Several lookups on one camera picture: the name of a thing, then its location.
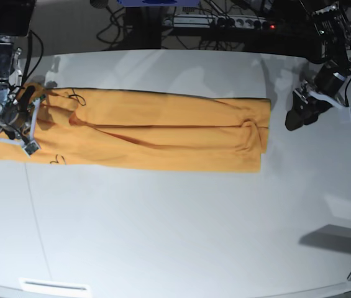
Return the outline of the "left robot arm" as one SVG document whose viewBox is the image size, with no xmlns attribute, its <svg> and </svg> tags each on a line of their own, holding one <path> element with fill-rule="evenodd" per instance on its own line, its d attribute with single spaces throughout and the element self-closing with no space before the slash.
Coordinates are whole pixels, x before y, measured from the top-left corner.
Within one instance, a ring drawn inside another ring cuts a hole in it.
<svg viewBox="0 0 351 298">
<path fill-rule="evenodd" d="M 293 90 L 291 109 L 285 127 L 289 131 L 315 123 L 334 107 L 341 122 L 351 122 L 347 95 L 351 83 L 351 23 L 340 1 L 301 1 L 323 46 L 321 69 L 311 79 L 301 81 Z"/>
</svg>

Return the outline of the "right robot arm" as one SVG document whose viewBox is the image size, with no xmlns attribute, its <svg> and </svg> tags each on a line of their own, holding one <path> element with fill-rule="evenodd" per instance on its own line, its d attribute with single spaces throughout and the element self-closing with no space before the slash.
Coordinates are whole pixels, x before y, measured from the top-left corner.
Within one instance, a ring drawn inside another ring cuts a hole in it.
<svg viewBox="0 0 351 298">
<path fill-rule="evenodd" d="M 31 126 L 24 89 L 29 78 L 33 47 L 30 23 L 36 1 L 0 1 L 0 133 L 22 140 Z"/>
</svg>

